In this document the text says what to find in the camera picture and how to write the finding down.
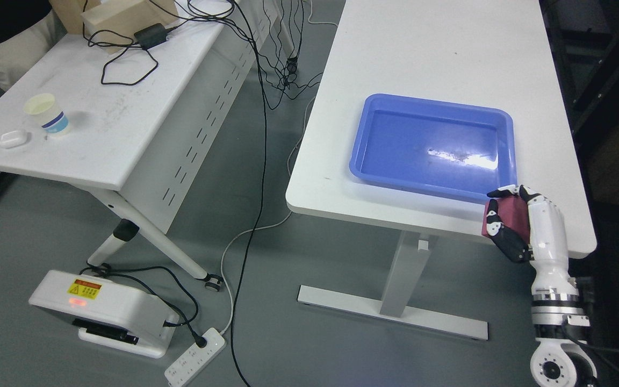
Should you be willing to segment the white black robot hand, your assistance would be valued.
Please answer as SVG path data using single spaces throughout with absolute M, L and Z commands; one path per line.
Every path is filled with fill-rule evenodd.
M 569 275 L 564 217 L 550 199 L 523 184 L 506 185 L 487 193 L 490 198 L 485 230 L 496 247 L 514 263 L 529 262 L 535 269 L 531 294 L 536 300 L 577 301 L 577 283 Z M 499 198 L 518 197 L 526 204 L 530 239 L 503 222 Z

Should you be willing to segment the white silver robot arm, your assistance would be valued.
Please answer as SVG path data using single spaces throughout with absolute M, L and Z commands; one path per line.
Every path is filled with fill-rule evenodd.
M 591 321 L 579 294 L 533 295 L 531 321 L 538 343 L 530 373 L 540 386 L 596 386 L 598 371 L 583 349 Z

